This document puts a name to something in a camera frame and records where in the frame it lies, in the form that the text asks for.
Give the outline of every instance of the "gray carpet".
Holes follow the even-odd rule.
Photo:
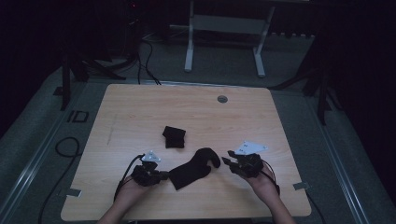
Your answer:
[[[278,84],[294,76],[301,60],[309,48],[312,39],[283,36],[270,36],[263,50],[264,66],[267,76],[256,75],[251,49],[230,48],[227,46],[197,45],[191,73],[184,73],[186,45],[179,39],[170,43],[151,42],[153,53],[149,60],[149,70],[163,83],[166,81],[182,83],[204,83],[217,85],[234,85],[247,87],[266,87]],[[142,59],[149,55],[149,46],[141,48]],[[136,83],[136,66],[119,71],[128,77],[123,83]],[[86,84],[73,83],[74,102],[65,112],[60,112],[61,98],[52,96],[53,91],[61,84],[60,73],[54,73],[43,84],[20,118],[0,141],[1,153],[1,201],[8,196],[24,166],[43,142],[48,141],[49,153],[35,175],[30,188],[9,223],[36,222],[40,208],[57,179],[61,176],[70,159],[60,157],[54,150],[61,139],[73,136],[80,142],[83,150],[88,139],[96,112],[100,106],[106,86],[116,81],[106,77],[92,75]],[[315,97],[303,97],[300,93],[304,82],[296,83],[284,91],[273,91],[276,108],[288,137],[290,148],[296,160],[302,180],[310,188],[307,192],[318,205],[327,223],[355,223],[349,208],[345,190],[342,189],[337,173],[330,160],[328,141],[323,132],[331,137],[332,143],[340,155],[339,160],[345,165],[350,180],[361,199],[361,206],[370,223],[395,223],[396,210],[388,195],[383,190],[370,161],[364,153],[359,137],[354,133],[347,117],[342,111],[332,108],[326,112],[327,126],[318,125],[312,113],[316,108]],[[71,110],[89,111],[86,123],[67,122]],[[56,120],[60,119],[59,128]],[[62,151],[73,154],[76,145],[67,140],[61,145]],[[54,191],[46,206],[43,223],[64,223],[60,212],[65,200],[62,193],[67,189],[78,166],[78,159],[64,180]],[[321,223],[315,206],[308,217],[297,217],[299,223]],[[263,220],[195,220],[178,223],[252,223]],[[162,221],[159,223],[176,223]]]

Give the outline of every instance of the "wooden table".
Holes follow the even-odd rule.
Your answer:
[[[220,103],[220,95],[228,102]],[[185,148],[165,148],[165,126],[186,131]],[[153,150],[162,159],[157,169],[169,171],[189,161],[202,147],[229,158],[227,151],[236,150],[245,140],[269,147],[259,154],[274,168],[283,202],[293,216],[308,216],[311,207],[304,190],[293,187],[301,178],[267,89],[109,85],[71,186],[80,189],[81,195],[67,197],[62,219],[99,219],[137,155]],[[178,191],[170,180],[162,182],[125,218],[269,216],[269,209],[248,183],[222,164]]]

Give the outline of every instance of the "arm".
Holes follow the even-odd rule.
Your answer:
[[[99,219],[98,224],[119,224],[125,214],[150,187],[143,187],[134,182],[131,177],[125,179],[116,201]]]
[[[269,176],[273,177],[273,174],[268,169],[266,164],[264,164],[264,168],[262,170]],[[256,178],[244,179],[253,188],[253,191],[256,193],[259,199],[269,207],[276,224],[295,223],[288,208],[286,208],[285,204],[283,204],[283,202],[280,200],[280,197],[276,191],[276,187],[267,176],[259,174]]]

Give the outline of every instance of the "black cloth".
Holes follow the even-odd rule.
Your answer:
[[[209,175],[211,167],[207,165],[212,161],[216,168],[220,167],[218,154],[210,147],[198,149],[192,159],[169,172],[169,178],[175,186],[175,189],[181,189],[194,182],[197,179]]]
[[[184,148],[184,135],[186,131],[178,128],[166,126],[163,136],[166,138],[165,147]]]

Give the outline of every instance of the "black cable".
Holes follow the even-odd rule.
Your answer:
[[[67,155],[67,154],[63,154],[60,150],[59,150],[59,145],[68,139],[72,139],[76,142],[76,151],[74,153],[74,155]],[[43,202],[43,205],[41,206],[40,209],[40,214],[38,216],[38,224],[42,223],[42,219],[43,219],[43,214],[44,214],[44,210],[45,207],[48,203],[48,201],[50,200],[50,196],[52,195],[52,193],[55,191],[55,189],[58,187],[59,183],[61,183],[62,179],[64,178],[64,176],[67,174],[67,172],[70,170],[70,167],[73,165],[73,162],[75,161],[75,159],[79,156],[82,155],[82,153],[79,153],[79,141],[77,140],[77,138],[75,137],[66,137],[64,139],[62,139],[61,141],[59,141],[56,146],[55,146],[55,150],[56,153],[58,153],[58,155],[60,155],[61,157],[66,157],[66,158],[72,158],[72,160],[69,162],[69,165],[66,167],[66,169],[64,170],[64,173],[61,175],[61,177],[58,179],[58,181],[56,182],[56,184],[52,187],[52,190],[49,192],[49,195],[47,196],[46,200]]]
[[[123,11],[121,12],[121,16],[123,18],[128,18],[129,15],[129,11],[128,11],[128,3],[126,1],[122,1],[123,3]],[[122,57],[123,53],[125,52],[126,48],[126,43],[127,43],[127,35],[128,35],[128,25],[125,26],[124,28],[124,36],[123,36],[123,47],[122,47],[122,52],[120,53],[120,57]],[[126,60],[124,62],[121,63],[116,63],[116,64],[111,64],[108,66],[104,66],[106,69],[110,70],[110,71],[117,71],[120,70],[122,68],[127,67],[128,65],[132,64],[133,62],[136,61],[136,58],[133,56],[133,54],[128,55],[128,57],[126,58]]]
[[[306,193],[306,196],[308,197],[309,201],[311,201],[311,203],[312,203],[312,204],[315,206],[315,208],[317,209],[317,211],[318,211],[318,213],[319,213],[319,216],[320,216],[320,219],[322,220],[322,223],[323,223],[323,224],[326,224],[326,220],[324,219],[324,216],[323,216],[323,214],[321,213],[321,211],[320,211],[319,207],[317,206],[317,204],[314,202],[314,200],[312,200],[312,198],[311,198],[311,196],[308,194],[308,192],[305,191],[305,193]]]
[[[150,51],[149,51],[148,57],[147,57],[147,59],[146,59],[145,65],[142,64],[140,55],[139,55],[139,54],[137,55],[137,60],[139,61],[139,68],[138,68],[139,70],[137,71],[137,82],[140,84],[140,70],[141,70],[141,68],[144,68],[144,69],[146,70],[148,76],[151,77],[151,78],[155,81],[155,83],[156,83],[157,85],[162,85],[162,84],[161,84],[161,81],[160,81],[158,78],[156,78],[156,77],[149,71],[149,59],[150,59],[151,54],[152,54],[152,45],[151,45],[148,41],[146,41],[146,40],[142,40],[142,43],[147,44],[147,45],[150,47]]]
[[[262,160],[262,161],[265,162],[265,164],[267,164],[267,166],[270,168],[271,173],[273,173],[273,176],[274,176],[274,181],[276,182],[276,176],[275,176],[274,169],[272,168],[272,166],[270,165],[270,163],[268,163],[268,162],[265,161],[265,160]]]
[[[260,171],[260,173],[262,173],[262,175],[265,175],[265,176],[267,176],[268,177],[268,179],[270,179],[271,180],[271,182],[273,182],[273,184],[274,185],[276,185],[276,182],[275,182],[275,180],[271,177],[271,176],[269,176],[268,174],[266,174],[264,171]]]
[[[131,179],[129,179],[129,180],[127,180],[127,181],[124,182],[124,179],[125,179],[126,175],[128,175],[128,172],[129,172],[129,170],[131,169],[131,166],[134,164],[134,162],[135,162],[137,159],[141,159],[141,158],[143,158],[144,156],[145,156],[144,154],[143,154],[143,155],[138,155],[138,156],[136,156],[136,157],[129,163],[128,168],[126,169],[124,175],[122,176],[122,179],[120,180],[119,184],[117,185],[116,192],[114,193],[114,201],[116,201],[117,195],[119,194],[120,189],[122,188],[122,186],[124,186],[126,183],[128,183],[129,181],[132,180],[132,178],[131,178]]]

